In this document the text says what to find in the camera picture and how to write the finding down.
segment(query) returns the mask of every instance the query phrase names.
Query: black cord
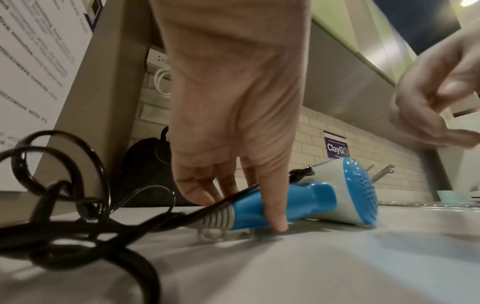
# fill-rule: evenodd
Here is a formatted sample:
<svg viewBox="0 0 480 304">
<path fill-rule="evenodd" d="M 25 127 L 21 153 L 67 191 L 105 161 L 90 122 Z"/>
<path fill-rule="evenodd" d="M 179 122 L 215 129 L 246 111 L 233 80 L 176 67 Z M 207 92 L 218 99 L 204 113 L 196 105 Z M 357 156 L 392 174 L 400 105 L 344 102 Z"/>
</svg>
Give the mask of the black cord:
<svg viewBox="0 0 480 304">
<path fill-rule="evenodd" d="M 41 136 L 58 136 L 70 140 L 87 154 L 100 178 L 101 198 L 85 197 L 82 174 L 66 154 L 49 147 L 31 146 L 33 140 Z M 46 153 L 56 158 L 67 169 L 70 181 L 58 181 L 49 187 L 41 185 L 28 170 L 27 153 L 30 152 Z M 141 191 L 155 185 L 135 190 L 112 209 L 110 185 L 104 166 L 95 151 L 81 138 L 62 131 L 36 132 L 19 141 L 15 148 L 0 153 L 0 162 L 8 158 L 11 159 L 15 178 L 40 199 L 28 223 L 0 228 L 0 256 L 27 259 L 34 265 L 56 271 L 75 269 L 103 259 L 123 268 L 137 280 L 145 304 L 160 302 L 159 276 L 145 258 L 127 249 L 127 246 L 149 232 L 167 231 L 193 224 L 257 189 L 255 185 L 190 214 L 172 212 L 174 200 L 167 212 L 139 225 L 124 225 L 110 219 L 110 214 Z M 293 170 L 290 172 L 290 183 L 296 183 L 311 173 L 311 167 Z M 50 221 L 55 203 L 59 200 L 74 202 L 80 220 Z M 113 233 L 116 236 L 107 241 L 99 240 L 98 236 L 102 233 Z M 89 242 L 93 243 L 94 247 L 54 243 L 58 239 Z"/>
</svg>

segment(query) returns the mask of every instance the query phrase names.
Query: white brick wall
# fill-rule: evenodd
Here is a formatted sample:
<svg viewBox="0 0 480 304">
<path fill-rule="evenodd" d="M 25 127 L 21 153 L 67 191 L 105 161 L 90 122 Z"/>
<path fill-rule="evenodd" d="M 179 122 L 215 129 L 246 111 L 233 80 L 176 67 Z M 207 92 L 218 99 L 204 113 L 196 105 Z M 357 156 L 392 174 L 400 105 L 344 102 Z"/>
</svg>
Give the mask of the white brick wall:
<svg viewBox="0 0 480 304">
<path fill-rule="evenodd" d="M 146 73 L 140 93 L 130 145 L 139 139 L 160 137 L 169 122 L 170 101 L 161 97 L 153 87 L 153 75 Z M 293 144 L 290 169 L 329 161 L 323 131 L 347 138 L 350 156 L 362 166 L 375 164 L 370 174 L 376 174 L 388 165 L 396 167 L 395 173 L 375 184 L 378 189 L 429 192 L 427 178 L 417 153 L 375 136 L 340 120 L 302 107 L 298 131 Z M 236 177 L 242 178 L 240 163 Z"/>
</svg>

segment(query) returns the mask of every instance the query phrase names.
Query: white cable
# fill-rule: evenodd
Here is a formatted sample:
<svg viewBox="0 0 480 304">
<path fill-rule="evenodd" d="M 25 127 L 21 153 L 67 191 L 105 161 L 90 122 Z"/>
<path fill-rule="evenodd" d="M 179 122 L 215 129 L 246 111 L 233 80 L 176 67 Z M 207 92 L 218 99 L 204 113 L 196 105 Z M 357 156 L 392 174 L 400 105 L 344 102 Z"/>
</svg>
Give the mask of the white cable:
<svg viewBox="0 0 480 304">
<path fill-rule="evenodd" d="M 166 75 L 171 75 L 169 68 L 160 68 L 160 69 L 158 69 L 157 72 L 155 73 L 154 77 L 153 77 L 153 85 L 155 86 L 157 92 L 158 92 L 162 97 L 165 97 L 165 98 L 170 99 L 170 92 L 164 92 L 164 91 L 162 91 L 162 89 L 160 88 L 160 82 L 162 81 L 162 79 L 163 79 Z"/>
</svg>

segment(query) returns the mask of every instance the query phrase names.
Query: light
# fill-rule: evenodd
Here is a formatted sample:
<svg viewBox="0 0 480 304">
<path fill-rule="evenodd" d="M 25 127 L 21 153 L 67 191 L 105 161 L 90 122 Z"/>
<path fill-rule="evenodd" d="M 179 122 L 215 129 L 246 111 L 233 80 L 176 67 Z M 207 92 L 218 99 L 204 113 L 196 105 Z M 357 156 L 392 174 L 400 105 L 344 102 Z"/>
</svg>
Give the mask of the light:
<svg viewBox="0 0 480 304">
<path fill-rule="evenodd" d="M 462 7 L 467 7 L 467 6 L 470 6 L 470 5 L 474 4 L 477 1 L 478 0 L 463 0 L 460 5 Z"/>
</svg>

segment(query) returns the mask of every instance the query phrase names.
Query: black bag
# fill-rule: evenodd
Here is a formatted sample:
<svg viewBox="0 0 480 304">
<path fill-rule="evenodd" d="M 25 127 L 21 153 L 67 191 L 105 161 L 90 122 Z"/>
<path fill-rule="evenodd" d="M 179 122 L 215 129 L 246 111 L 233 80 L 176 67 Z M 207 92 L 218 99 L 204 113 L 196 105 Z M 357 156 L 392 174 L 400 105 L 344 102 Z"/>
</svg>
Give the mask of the black bag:
<svg viewBox="0 0 480 304">
<path fill-rule="evenodd" d="M 193 206 L 174 183 L 167 132 L 168 127 L 165 127 L 160 139 L 142 139 L 128 149 L 112 196 L 113 208 L 119 204 L 122 207 L 168 207 L 173 200 L 176 206 Z"/>
</svg>

